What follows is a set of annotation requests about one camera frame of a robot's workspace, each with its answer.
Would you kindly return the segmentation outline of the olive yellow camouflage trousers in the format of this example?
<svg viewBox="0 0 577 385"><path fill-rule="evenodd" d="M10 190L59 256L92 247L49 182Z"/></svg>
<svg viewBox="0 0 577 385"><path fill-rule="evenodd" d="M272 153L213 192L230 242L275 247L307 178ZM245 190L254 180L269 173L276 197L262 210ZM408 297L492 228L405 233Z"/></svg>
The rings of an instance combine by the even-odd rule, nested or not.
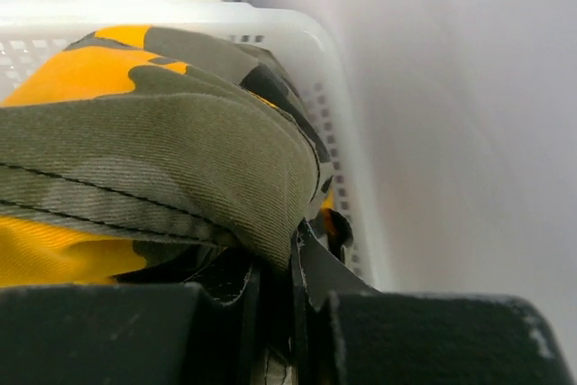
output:
<svg viewBox="0 0 577 385"><path fill-rule="evenodd" d="M1 283L178 281L227 250L288 268L307 224L342 260L334 164L267 50L104 28L1 104Z"/></svg>

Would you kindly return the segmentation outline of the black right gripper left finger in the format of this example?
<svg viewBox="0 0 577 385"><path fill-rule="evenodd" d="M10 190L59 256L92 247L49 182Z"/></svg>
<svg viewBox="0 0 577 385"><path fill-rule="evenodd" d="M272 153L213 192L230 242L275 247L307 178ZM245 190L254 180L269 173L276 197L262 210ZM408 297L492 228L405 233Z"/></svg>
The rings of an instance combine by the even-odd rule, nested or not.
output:
<svg viewBox="0 0 577 385"><path fill-rule="evenodd" d="M4 384L247 384L261 274L1 292Z"/></svg>

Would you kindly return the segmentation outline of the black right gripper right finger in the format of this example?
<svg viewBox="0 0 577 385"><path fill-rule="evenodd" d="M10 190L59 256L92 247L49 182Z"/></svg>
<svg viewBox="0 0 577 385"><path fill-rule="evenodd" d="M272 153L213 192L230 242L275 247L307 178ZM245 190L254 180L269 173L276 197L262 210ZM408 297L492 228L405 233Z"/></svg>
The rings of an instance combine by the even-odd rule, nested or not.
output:
<svg viewBox="0 0 577 385"><path fill-rule="evenodd" d="M540 312L511 296L380 292L302 223L291 241L297 384L571 384Z"/></svg>

